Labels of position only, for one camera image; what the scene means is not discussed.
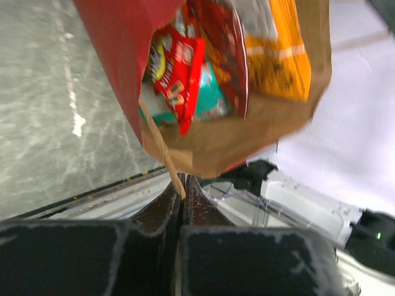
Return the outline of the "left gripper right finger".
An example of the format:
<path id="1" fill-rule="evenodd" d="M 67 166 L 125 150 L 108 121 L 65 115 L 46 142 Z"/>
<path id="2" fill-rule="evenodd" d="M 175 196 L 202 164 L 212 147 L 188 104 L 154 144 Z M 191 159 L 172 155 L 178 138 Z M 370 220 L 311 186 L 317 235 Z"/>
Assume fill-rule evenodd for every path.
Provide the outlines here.
<path id="1" fill-rule="evenodd" d="M 198 179 L 188 175 L 183 201 L 183 224 L 192 226 L 234 226 L 205 195 Z"/>

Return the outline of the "red paper bag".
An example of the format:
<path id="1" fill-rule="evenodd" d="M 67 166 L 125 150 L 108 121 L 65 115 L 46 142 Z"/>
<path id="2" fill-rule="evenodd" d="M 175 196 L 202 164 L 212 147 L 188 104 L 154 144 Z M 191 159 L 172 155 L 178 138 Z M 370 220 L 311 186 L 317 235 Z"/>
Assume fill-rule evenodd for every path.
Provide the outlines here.
<path id="1" fill-rule="evenodd" d="M 76 1 L 143 149 L 217 177 L 310 121 L 331 78 L 328 1 Z"/>

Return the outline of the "red KitKat packet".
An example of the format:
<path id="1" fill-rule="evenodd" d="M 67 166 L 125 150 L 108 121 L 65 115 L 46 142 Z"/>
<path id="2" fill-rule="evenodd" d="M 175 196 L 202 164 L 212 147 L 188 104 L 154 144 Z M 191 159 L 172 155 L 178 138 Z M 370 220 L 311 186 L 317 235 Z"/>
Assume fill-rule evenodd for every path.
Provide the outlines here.
<path id="1" fill-rule="evenodd" d="M 163 95 L 185 135 L 192 124 L 198 100 L 205 41 L 202 38 L 183 36 L 171 25 L 157 31 L 152 41 L 170 33 L 172 51 L 167 57 L 164 76 L 154 83 L 155 92 Z"/>

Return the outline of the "orange snack bag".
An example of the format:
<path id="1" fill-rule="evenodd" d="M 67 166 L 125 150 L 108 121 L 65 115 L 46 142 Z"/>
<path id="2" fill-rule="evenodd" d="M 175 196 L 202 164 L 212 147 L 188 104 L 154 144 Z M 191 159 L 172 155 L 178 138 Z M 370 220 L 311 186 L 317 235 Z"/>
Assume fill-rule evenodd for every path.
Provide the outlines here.
<path id="1" fill-rule="evenodd" d="M 309 96 L 311 66 L 295 1 L 240 1 L 253 91 L 291 101 Z"/>

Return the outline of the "yellow M&M's packet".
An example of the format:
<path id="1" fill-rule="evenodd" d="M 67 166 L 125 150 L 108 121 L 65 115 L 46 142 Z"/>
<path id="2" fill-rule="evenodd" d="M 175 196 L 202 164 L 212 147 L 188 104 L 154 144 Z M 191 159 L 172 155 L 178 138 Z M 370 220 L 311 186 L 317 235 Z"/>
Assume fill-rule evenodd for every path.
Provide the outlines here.
<path id="1" fill-rule="evenodd" d="M 153 83 L 164 76 L 172 45 L 173 38 L 170 33 L 158 37 L 151 43 L 147 72 Z"/>

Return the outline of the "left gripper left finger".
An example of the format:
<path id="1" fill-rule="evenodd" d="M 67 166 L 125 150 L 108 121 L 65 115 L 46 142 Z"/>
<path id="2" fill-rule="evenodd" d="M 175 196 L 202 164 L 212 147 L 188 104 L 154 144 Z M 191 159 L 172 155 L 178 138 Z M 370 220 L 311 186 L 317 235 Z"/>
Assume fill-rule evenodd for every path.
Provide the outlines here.
<path id="1" fill-rule="evenodd" d="M 165 231 L 172 216 L 178 216 L 181 197 L 172 182 L 147 206 L 131 217 L 131 223 L 147 235 L 158 235 Z"/>

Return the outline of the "red Doritos bag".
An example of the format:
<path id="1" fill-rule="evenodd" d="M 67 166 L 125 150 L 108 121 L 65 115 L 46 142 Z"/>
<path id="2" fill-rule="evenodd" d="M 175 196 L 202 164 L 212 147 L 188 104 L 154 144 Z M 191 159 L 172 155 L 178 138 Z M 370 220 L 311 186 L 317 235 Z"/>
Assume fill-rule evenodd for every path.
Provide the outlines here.
<path id="1" fill-rule="evenodd" d="M 242 118 L 248 107 L 248 65 L 244 28 L 228 1 L 187 1 L 206 42 L 206 59 L 211 63 L 225 99 Z"/>

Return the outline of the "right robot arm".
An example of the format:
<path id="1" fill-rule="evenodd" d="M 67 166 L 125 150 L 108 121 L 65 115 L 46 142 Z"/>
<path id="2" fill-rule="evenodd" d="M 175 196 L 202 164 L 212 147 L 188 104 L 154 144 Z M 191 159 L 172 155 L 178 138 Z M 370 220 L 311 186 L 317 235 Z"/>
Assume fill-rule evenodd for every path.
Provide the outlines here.
<path id="1" fill-rule="evenodd" d="M 316 229 L 362 265 L 394 275 L 393 216 L 322 194 L 265 160 L 243 164 L 222 177 L 258 197 L 264 209 Z"/>

